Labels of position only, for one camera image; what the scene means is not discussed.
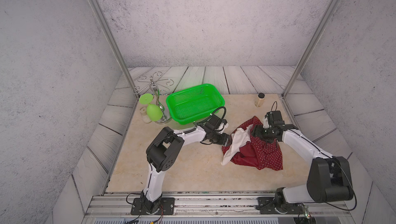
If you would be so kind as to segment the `red polka dot skirt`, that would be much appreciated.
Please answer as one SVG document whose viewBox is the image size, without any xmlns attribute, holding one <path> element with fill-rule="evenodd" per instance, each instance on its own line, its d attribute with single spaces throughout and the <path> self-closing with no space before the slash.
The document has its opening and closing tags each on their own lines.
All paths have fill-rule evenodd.
<svg viewBox="0 0 396 224">
<path fill-rule="evenodd" d="M 231 144 L 222 147 L 221 165 L 229 162 L 236 165 L 283 170 L 283 155 L 276 140 L 268 143 L 252 135 L 253 129 L 263 123 L 256 117 L 245 121 L 231 134 Z"/>
</svg>

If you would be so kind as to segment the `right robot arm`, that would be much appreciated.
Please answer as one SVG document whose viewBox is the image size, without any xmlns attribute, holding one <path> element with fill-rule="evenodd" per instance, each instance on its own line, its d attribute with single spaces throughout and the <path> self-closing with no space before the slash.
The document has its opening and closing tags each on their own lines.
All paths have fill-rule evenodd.
<svg viewBox="0 0 396 224">
<path fill-rule="evenodd" d="M 253 128 L 252 135 L 287 144 L 310 166 L 306 183 L 277 189 L 273 201 L 276 210 L 285 212 L 288 207 L 303 203 L 332 205 L 332 202 L 356 199 L 348 160 L 324 151 L 294 125 L 267 128 L 259 125 Z"/>
</svg>

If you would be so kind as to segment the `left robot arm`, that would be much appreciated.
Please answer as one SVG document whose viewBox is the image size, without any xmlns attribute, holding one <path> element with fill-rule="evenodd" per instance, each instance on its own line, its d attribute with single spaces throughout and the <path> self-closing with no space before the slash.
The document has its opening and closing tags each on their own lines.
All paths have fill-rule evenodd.
<svg viewBox="0 0 396 224">
<path fill-rule="evenodd" d="M 184 146 L 204 144 L 205 140 L 210 144 L 225 146 L 231 141 L 230 135 L 224 133 L 227 127 L 227 121 L 222 119 L 214 124 L 207 122 L 184 130 L 163 128 L 146 150 L 148 176 L 140 195 L 143 206 L 150 212 L 159 208 L 166 171 L 176 162 Z"/>
</svg>

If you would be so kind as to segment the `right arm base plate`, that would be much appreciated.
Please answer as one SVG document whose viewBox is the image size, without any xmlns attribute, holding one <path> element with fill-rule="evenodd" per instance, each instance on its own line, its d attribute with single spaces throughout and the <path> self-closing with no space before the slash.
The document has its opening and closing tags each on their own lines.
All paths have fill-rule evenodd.
<svg viewBox="0 0 396 224">
<path fill-rule="evenodd" d="M 258 197 L 257 201 L 255 208 L 260 214 L 298 215 L 304 212 L 302 206 L 297 203 L 286 203 L 271 197 Z"/>
</svg>

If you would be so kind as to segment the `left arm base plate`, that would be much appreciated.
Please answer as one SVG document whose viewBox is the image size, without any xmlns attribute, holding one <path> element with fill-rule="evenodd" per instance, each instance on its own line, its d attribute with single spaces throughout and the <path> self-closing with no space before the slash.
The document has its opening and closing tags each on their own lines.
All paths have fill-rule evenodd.
<svg viewBox="0 0 396 224">
<path fill-rule="evenodd" d="M 175 198 L 160 197 L 151 202 L 143 196 L 134 199 L 131 215 L 173 215 L 174 207 Z"/>
</svg>

